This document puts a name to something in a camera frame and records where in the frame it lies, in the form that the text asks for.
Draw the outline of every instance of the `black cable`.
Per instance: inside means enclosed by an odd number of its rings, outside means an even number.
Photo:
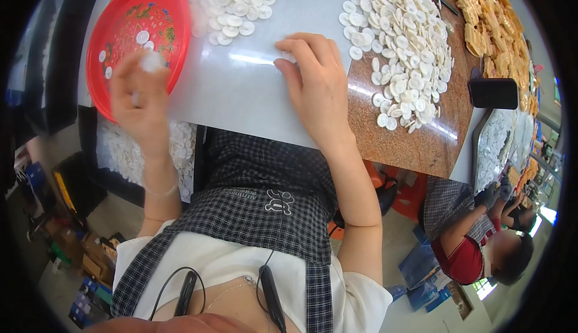
[[[331,237],[331,234],[333,234],[333,232],[336,231],[337,228],[339,228],[339,227],[336,225],[335,228],[333,228],[333,230],[331,230],[331,232],[329,233],[329,237]]]
[[[281,195],[281,192],[279,192],[277,190],[277,193],[279,194],[279,198],[281,199],[281,206],[283,207],[283,214],[281,215],[281,225],[279,226],[279,232],[277,234],[277,240],[275,241],[275,246],[273,248],[273,250],[271,250],[271,254],[269,254],[269,257],[267,258],[267,260],[265,261],[265,263],[263,264],[263,266],[267,265],[269,263],[269,260],[271,259],[271,257],[273,256],[273,253],[275,252],[275,250],[277,250],[277,245],[279,244],[279,239],[281,238],[281,230],[283,229],[283,216],[285,215],[285,205],[283,204],[283,196]],[[259,272],[259,277],[256,280],[256,301],[259,303],[259,306],[261,306],[261,308],[267,312],[268,314],[269,311],[267,309],[265,309],[265,307],[263,306],[263,304],[261,304],[261,300],[259,300],[259,282],[261,281],[261,272]]]
[[[161,296],[162,296],[162,294],[163,294],[163,291],[164,291],[166,285],[169,283],[170,279],[173,278],[173,277],[175,276],[175,274],[177,274],[179,271],[181,271],[181,270],[183,270],[183,269],[189,269],[190,271],[192,271],[193,273],[195,273],[195,275],[199,278],[199,280],[200,280],[200,286],[203,287],[203,308],[200,309],[200,312],[202,313],[202,312],[205,311],[205,303],[206,303],[206,301],[207,301],[207,295],[206,295],[206,292],[205,292],[205,284],[203,283],[203,279],[201,279],[200,274],[197,273],[197,271],[194,270],[193,268],[190,268],[189,266],[182,266],[181,268],[179,268],[179,269],[177,269],[176,271],[174,271],[174,272],[170,275],[170,277],[165,281],[165,284],[163,285],[163,287],[161,288],[161,291],[160,291],[159,294],[158,294],[157,301],[156,301],[155,304],[154,304],[153,312],[151,313],[150,318],[148,318],[148,320],[153,320],[154,314],[155,314],[155,312],[157,311],[158,302],[161,300]]]

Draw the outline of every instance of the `woman's left hand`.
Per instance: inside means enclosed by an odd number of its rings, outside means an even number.
[[[114,119],[140,145],[145,158],[163,158],[169,152],[165,80],[170,70],[143,71],[139,61],[146,53],[138,50],[127,55],[114,70],[110,106]],[[134,105],[135,91],[138,107]]]

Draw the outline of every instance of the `apron logo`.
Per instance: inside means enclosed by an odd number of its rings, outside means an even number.
[[[267,190],[267,195],[271,201],[265,205],[265,211],[283,212],[285,215],[291,215],[291,207],[289,204],[295,202],[290,192]]]

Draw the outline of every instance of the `plaid apron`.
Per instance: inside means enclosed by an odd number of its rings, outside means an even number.
[[[131,316],[158,262],[178,232],[276,250],[306,262],[308,332],[331,332],[331,247],[327,223],[337,199],[321,152],[217,130],[208,150],[207,187],[190,208],[135,257],[113,294],[115,317]]]
[[[425,235],[430,241],[438,238],[446,228],[464,217],[473,208],[474,197],[470,185],[436,176],[428,176],[428,187],[424,202],[424,228]],[[492,230],[492,233],[496,232],[494,224],[492,224],[488,215],[483,214],[466,234],[477,242],[482,254],[482,269],[476,280],[481,279],[484,274],[484,253],[481,248],[481,242],[486,237],[488,230]]]

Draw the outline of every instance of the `black smartphone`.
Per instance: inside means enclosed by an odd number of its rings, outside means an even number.
[[[515,110],[518,107],[518,84],[511,78],[480,78],[468,82],[474,107]]]

